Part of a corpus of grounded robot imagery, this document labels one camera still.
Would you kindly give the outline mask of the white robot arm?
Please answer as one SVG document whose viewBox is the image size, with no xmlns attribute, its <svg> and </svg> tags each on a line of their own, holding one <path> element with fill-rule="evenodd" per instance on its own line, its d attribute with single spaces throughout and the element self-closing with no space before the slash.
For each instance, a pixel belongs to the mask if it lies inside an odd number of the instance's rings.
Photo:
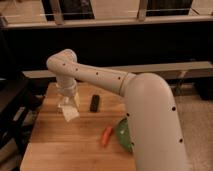
<svg viewBox="0 0 213 171">
<path fill-rule="evenodd" d="M 46 66 L 65 96 L 81 80 L 124 98 L 136 171 L 189 171 L 175 99 L 162 77 L 83 65 L 70 49 L 50 56 Z"/>
</svg>

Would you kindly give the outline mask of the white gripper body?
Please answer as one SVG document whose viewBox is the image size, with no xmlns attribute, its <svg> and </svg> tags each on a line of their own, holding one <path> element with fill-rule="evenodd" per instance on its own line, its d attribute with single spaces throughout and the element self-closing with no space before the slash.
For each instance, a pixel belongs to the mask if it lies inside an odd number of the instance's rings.
<svg viewBox="0 0 213 171">
<path fill-rule="evenodd" d="M 77 84 L 74 83 L 69 87 L 62 87 L 59 84 L 56 84 L 58 92 L 64 97 L 74 98 L 77 93 Z"/>
</svg>

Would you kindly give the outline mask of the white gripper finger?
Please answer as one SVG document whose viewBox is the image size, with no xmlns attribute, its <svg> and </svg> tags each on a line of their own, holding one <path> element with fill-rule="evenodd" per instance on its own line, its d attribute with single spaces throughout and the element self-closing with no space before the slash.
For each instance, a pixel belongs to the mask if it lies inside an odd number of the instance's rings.
<svg viewBox="0 0 213 171">
<path fill-rule="evenodd" d="M 76 93 L 71 99 L 70 99 L 70 103 L 73 107 L 75 108 L 79 108 L 80 106 L 80 97 L 79 97 L 79 93 Z"/>
<path fill-rule="evenodd" d="M 68 110 L 68 103 L 69 103 L 69 98 L 62 97 L 60 101 L 58 102 L 57 107 L 62 113 L 65 113 Z"/>
</svg>

